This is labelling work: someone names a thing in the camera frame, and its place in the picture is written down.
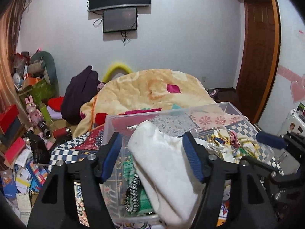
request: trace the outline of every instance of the green fabric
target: green fabric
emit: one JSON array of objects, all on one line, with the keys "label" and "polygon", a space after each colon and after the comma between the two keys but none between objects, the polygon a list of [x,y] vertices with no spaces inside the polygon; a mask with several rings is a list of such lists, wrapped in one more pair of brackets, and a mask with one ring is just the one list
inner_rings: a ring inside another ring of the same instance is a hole
[{"label": "green fabric", "polygon": [[[130,185],[132,178],[135,175],[135,167],[133,165],[132,156],[130,156],[129,160],[123,163],[123,168],[124,168],[123,177],[127,181],[128,185]],[[154,211],[142,185],[140,185],[140,187],[138,188],[138,197],[140,197],[139,199],[140,206],[139,206],[139,211],[135,213],[136,215],[142,215]]]}]

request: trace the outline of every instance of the white wall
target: white wall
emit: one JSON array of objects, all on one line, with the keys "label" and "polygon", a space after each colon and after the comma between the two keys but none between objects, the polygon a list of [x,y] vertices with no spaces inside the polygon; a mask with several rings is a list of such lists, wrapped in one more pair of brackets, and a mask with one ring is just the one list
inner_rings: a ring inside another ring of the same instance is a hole
[{"label": "white wall", "polygon": [[[281,48],[279,65],[293,71],[299,76],[305,73],[305,41],[298,31],[305,31],[296,8],[290,0],[278,0],[281,19]],[[279,74],[276,75],[273,88],[258,125],[266,132],[277,134],[288,112],[297,108],[299,102],[293,103],[290,81]]]},{"label": "white wall", "polygon": [[120,33],[93,27],[88,0],[33,0],[23,14],[17,50],[49,51],[55,60],[60,95],[70,79],[92,65],[103,77],[110,63],[134,71],[169,68],[207,88],[232,87],[241,41],[239,0],[152,0],[139,8],[138,30],[126,46]]},{"label": "white wall", "polygon": [[245,46],[245,34],[246,34],[246,16],[245,16],[245,3],[244,0],[240,0],[240,46],[239,46],[239,55],[237,61],[237,67],[235,72],[235,78],[233,83],[233,88],[236,89],[240,68],[242,66],[242,57],[244,55],[244,46]]}]

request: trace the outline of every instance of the white cloth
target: white cloth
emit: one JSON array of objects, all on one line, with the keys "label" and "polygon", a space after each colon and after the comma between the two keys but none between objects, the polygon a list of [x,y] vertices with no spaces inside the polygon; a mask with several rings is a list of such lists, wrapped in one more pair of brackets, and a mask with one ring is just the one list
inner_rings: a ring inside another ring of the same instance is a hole
[{"label": "white cloth", "polygon": [[182,138],[161,133],[144,121],[130,137],[128,148],[154,211],[168,225],[189,228],[203,185],[193,175]]}]

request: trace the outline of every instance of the red thermos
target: red thermos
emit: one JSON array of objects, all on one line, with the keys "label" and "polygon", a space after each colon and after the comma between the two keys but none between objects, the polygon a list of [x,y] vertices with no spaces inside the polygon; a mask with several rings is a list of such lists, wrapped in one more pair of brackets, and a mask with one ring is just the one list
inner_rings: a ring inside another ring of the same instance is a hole
[{"label": "red thermos", "polygon": [[63,127],[61,129],[57,129],[55,131],[53,131],[53,136],[54,138],[58,138],[60,136],[64,136],[64,135],[72,135],[72,131],[70,127]]}]

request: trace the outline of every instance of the pink flower pattern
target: pink flower pattern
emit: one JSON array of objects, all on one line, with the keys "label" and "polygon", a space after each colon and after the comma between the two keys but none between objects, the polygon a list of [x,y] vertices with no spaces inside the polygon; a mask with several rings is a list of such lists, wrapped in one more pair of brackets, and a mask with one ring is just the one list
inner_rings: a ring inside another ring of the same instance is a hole
[{"label": "pink flower pattern", "polygon": [[232,118],[230,119],[230,124],[236,123],[236,122],[238,122],[238,121],[240,121],[240,120],[241,120],[240,117],[232,117]]},{"label": "pink flower pattern", "polygon": [[219,116],[219,117],[216,118],[215,123],[216,123],[216,125],[218,125],[218,124],[219,125],[224,125],[226,123],[226,120],[225,120],[224,117]]},{"label": "pink flower pattern", "polygon": [[199,119],[200,124],[209,125],[211,124],[211,122],[212,122],[211,117],[208,117],[206,115],[204,117],[201,117],[201,119]]}]

